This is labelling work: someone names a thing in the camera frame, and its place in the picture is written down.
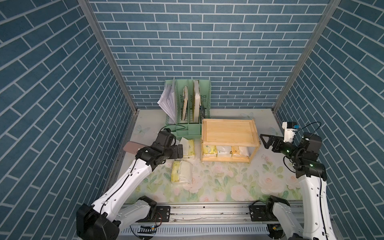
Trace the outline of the yellow green tissue pack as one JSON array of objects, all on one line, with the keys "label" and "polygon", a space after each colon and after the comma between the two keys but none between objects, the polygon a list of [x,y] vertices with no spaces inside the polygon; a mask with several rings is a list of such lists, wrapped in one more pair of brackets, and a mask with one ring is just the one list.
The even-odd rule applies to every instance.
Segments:
[{"label": "yellow green tissue pack", "polygon": [[195,141],[181,138],[180,144],[183,147],[183,159],[195,158]]}]

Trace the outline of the white tissue pack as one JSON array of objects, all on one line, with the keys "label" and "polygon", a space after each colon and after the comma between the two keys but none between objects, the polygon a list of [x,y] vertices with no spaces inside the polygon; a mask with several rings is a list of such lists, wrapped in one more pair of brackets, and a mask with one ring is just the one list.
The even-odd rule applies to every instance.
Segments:
[{"label": "white tissue pack", "polygon": [[216,146],[218,158],[231,158],[232,147],[231,146]]}]

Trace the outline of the wooden two-tier shelf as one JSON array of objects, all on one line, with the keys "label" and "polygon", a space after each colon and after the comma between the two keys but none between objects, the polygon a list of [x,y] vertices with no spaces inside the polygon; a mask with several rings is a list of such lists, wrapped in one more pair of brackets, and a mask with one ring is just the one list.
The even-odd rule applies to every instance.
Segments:
[{"label": "wooden two-tier shelf", "polygon": [[258,152],[261,142],[254,120],[204,119],[202,123],[202,147],[244,146],[248,147],[249,158],[204,158],[203,162],[250,163]]}]

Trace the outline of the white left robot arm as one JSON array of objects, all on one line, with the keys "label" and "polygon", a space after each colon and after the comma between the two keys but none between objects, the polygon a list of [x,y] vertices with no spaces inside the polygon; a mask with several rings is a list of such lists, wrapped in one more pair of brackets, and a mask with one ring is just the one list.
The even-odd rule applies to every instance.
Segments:
[{"label": "white left robot arm", "polygon": [[183,156],[171,130],[159,131],[151,146],[138,150],[128,170],[91,205],[82,204],[76,212],[76,233],[82,240],[115,240],[120,231],[137,221],[156,219],[157,202],[147,196],[124,208],[126,200],[157,166]]}]

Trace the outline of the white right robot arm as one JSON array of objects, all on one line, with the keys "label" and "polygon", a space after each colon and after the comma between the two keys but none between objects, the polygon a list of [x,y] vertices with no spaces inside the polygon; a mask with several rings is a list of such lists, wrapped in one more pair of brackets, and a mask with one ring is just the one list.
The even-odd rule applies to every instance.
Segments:
[{"label": "white right robot arm", "polygon": [[260,135],[264,147],[272,148],[292,160],[296,179],[299,182],[304,207],[304,224],[300,224],[292,213],[288,201],[270,196],[266,212],[280,223],[289,240],[334,240],[336,235],[331,223],[327,203],[327,173],[318,162],[322,138],[305,132],[298,146],[284,142],[283,137]]}]

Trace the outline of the orange lower tissue pack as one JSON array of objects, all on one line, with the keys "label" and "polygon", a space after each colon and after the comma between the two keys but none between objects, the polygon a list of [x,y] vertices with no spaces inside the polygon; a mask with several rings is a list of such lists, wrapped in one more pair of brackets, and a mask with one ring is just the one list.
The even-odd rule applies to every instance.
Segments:
[{"label": "orange lower tissue pack", "polygon": [[236,158],[249,158],[250,153],[248,147],[232,146],[232,157]]}]

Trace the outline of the floral table mat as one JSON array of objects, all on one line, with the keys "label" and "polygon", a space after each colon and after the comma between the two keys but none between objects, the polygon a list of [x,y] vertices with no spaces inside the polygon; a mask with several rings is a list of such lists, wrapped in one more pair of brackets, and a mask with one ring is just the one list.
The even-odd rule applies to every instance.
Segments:
[{"label": "floral table mat", "polygon": [[249,163],[189,161],[193,165],[191,184],[171,181],[173,161],[158,166],[134,190],[128,204],[147,196],[158,203],[202,203],[265,201],[270,195],[301,200],[300,185],[288,170],[289,160],[283,155],[260,147]]}]

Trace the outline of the pink phone-like object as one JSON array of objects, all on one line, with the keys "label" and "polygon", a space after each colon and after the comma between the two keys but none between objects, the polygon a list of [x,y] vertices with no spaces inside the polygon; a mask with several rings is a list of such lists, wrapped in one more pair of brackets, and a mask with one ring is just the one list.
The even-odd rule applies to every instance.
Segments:
[{"label": "pink phone-like object", "polygon": [[143,144],[139,144],[139,143],[136,143],[136,142],[132,142],[132,141],[129,141],[127,142],[124,147],[123,147],[123,150],[127,153],[130,153],[130,154],[133,154],[133,155],[136,155],[137,152],[144,148],[145,145]]}]

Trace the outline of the white paper stack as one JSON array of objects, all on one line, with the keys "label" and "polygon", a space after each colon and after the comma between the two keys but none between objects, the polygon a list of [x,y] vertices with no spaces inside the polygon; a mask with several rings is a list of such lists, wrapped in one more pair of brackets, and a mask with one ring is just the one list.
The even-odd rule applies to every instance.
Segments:
[{"label": "white paper stack", "polygon": [[175,87],[166,84],[157,104],[171,119],[171,123],[177,122],[177,108],[175,102]]}]

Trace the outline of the brown edged book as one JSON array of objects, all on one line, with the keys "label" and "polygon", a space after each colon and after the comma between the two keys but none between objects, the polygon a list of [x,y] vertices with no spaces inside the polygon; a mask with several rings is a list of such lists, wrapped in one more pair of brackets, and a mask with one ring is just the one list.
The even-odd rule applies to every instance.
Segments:
[{"label": "brown edged book", "polygon": [[188,102],[189,102],[189,88],[184,86],[183,88],[183,106],[182,106],[182,121],[188,121]]}]

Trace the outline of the green plastic file organizer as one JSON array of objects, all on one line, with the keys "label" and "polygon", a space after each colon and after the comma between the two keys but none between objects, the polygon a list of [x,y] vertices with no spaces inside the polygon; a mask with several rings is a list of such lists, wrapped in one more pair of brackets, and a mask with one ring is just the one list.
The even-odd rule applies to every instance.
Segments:
[{"label": "green plastic file organizer", "polygon": [[[199,122],[193,122],[193,88],[194,80],[166,80],[165,85],[173,85],[175,87],[175,102],[177,108],[177,122],[171,123],[171,119],[167,116],[166,127],[171,129],[178,140],[199,139],[202,132],[202,121],[205,118],[211,117],[211,82],[209,80],[197,80],[200,85],[201,105]],[[182,121],[182,106],[183,106],[183,88],[189,88],[188,102],[188,121]]]}]

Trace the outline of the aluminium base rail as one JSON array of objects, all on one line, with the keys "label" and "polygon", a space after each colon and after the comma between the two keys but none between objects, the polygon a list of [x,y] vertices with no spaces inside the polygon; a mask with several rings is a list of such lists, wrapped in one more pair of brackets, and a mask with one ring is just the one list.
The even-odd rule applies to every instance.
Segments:
[{"label": "aluminium base rail", "polygon": [[[293,214],[288,201],[270,196],[265,206],[259,201],[245,204],[208,204],[176,206],[163,218],[168,220],[173,215],[192,220],[193,216],[206,221],[228,222],[231,215],[244,215],[249,211],[253,222],[278,222],[290,240],[334,240],[328,204],[323,195],[314,194],[303,200],[304,224],[300,224]],[[76,213],[77,235],[83,240],[115,240],[121,229],[137,221],[148,222],[155,219],[159,207],[152,199],[144,196],[127,208],[122,209],[117,199],[97,205],[83,204]]]}]

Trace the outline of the aluminium right corner post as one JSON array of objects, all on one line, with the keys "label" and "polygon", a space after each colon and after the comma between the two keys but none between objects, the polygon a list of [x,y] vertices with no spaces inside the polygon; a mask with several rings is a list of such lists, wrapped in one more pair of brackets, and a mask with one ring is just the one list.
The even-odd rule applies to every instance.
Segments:
[{"label": "aluminium right corner post", "polygon": [[300,55],[296,65],[294,66],[290,76],[288,77],[285,86],[282,88],[281,93],[279,94],[279,97],[275,104],[273,105],[272,112],[276,116],[277,112],[282,105],[286,95],[288,94],[290,88],[294,84],[297,76],[299,75],[300,71],[302,70],[305,62],[309,58],[311,52],[313,51],[316,43],[320,39],[320,36],[322,35],[323,31],[325,30],[328,22],[330,21],[331,17],[333,16],[334,12],[336,11],[337,7],[339,6],[341,0],[330,0],[328,5],[326,6],[318,24],[314,28],[314,31],[308,40],[302,54]]}]

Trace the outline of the aluminium corner post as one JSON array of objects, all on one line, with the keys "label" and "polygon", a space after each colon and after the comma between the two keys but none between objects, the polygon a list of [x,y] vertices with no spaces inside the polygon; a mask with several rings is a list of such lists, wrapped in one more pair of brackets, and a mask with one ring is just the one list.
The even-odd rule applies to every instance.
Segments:
[{"label": "aluminium corner post", "polygon": [[132,112],[134,113],[134,115],[137,113],[137,107],[134,103],[134,100],[132,98],[132,96],[130,95],[129,93],[129,90],[127,88],[127,85],[123,79],[123,76],[121,74],[121,71],[119,70],[119,67],[115,61],[115,58],[112,54],[112,51],[108,45],[108,42],[103,34],[103,31],[98,23],[98,20],[96,18],[96,15],[91,7],[91,4],[89,1],[86,1],[86,0],[78,0],[78,3],[107,59],[107,62],[114,74],[114,76],[116,77],[116,80],[121,88],[121,90],[123,91],[123,94],[128,102],[128,105],[130,106]]},{"label": "aluminium corner post", "polygon": [[333,16],[334,12],[336,11],[337,7],[339,6],[341,0],[330,0],[328,5],[326,6],[318,24],[314,28],[314,31],[308,40],[302,54],[300,55],[296,65],[294,66],[290,76],[288,77],[285,86],[282,88],[281,93],[279,94],[279,97],[275,104],[273,105],[272,112],[276,116],[277,112],[282,105],[286,95],[288,94],[290,88],[294,84],[297,76],[299,75],[300,71],[302,70],[305,62],[309,58],[311,52],[313,51],[316,43],[320,39],[320,36],[322,35],[323,31],[325,30],[328,22],[330,21],[331,17]]}]

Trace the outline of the aluminium left corner post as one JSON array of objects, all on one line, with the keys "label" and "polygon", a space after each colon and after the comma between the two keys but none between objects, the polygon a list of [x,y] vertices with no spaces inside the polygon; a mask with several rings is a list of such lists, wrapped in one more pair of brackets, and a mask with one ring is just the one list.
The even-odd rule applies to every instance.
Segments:
[{"label": "aluminium left corner post", "polygon": [[103,31],[98,23],[98,20],[96,18],[96,15],[91,7],[91,4],[89,1],[86,1],[86,0],[78,0],[78,3],[107,59],[107,62],[114,74],[114,76],[116,77],[116,80],[121,88],[121,90],[123,91],[123,94],[128,102],[128,105],[130,106],[132,112],[134,113],[134,115],[137,113],[137,107],[134,103],[134,100],[132,98],[132,96],[130,95],[129,93],[129,90],[127,88],[127,85],[123,79],[123,76],[121,74],[121,71],[119,70],[119,67],[115,61],[115,58],[112,54],[112,51],[108,45],[108,42],[103,34]]}]

